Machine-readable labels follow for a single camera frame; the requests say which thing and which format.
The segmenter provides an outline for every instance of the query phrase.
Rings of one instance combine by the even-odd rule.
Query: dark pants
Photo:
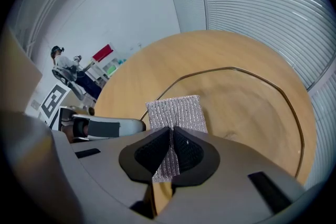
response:
[[[98,99],[101,92],[101,88],[89,78],[84,72],[77,72],[76,84],[84,88],[84,90],[91,95],[93,98]]]

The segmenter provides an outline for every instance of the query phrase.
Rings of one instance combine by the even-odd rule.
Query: red object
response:
[[[102,59],[104,59],[107,55],[109,55],[112,52],[113,50],[111,49],[110,45],[107,44],[105,47],[103,47],[99,52],[97,52],[92,57],[97,62],[100,62]]]

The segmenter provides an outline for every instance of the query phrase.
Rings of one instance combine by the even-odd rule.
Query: black rectangular strip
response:
[[[291,201],[264,172],[250,174],[248,175],[248,178],[252,181],[253,185],[274,214],[277,214],[290,206]]]
[[[97,153],[100,153],[99,149],[91,148],[90,150],[75,152],[75,155],[77,156],[77,158],[80,159],[80,158],[88,157],[88,156],[91,156]]]

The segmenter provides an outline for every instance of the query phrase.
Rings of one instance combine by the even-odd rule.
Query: round wooden table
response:
[[[287,62],[254,39],[206,30],[154,42],[110,78],[95,111],[140,119],[146,102],[190,94],[200,95],[209,134],[251,146],[305,183],[317,137],[310,98]]]

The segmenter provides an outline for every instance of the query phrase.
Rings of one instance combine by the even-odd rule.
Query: white wall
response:
[[[58,0],[36,39],[32,59],[43,73],[40,99],[56,83],[50,50],[64,47],[81,64],[108,43],[123,58],[161,38],[180,32],[173,0]]]

